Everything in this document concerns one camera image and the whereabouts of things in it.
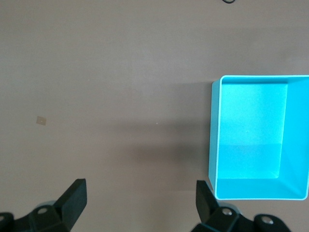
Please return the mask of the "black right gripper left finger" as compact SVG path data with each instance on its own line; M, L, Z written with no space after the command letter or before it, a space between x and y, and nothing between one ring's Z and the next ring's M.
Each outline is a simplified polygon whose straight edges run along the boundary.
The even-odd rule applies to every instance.
M42 203L27 215L15 219L1 212L2 232L70 232L87 204L85 179L76 179L56 200Z

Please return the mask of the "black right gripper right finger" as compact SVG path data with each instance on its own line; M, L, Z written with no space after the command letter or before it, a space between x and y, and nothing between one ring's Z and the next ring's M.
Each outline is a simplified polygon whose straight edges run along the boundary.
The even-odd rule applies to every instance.
M228 203L218 203L208 183L196 182L196 208L200 218L193 232L288 232L290 229L274 215L258 214L247 219L239 209Z

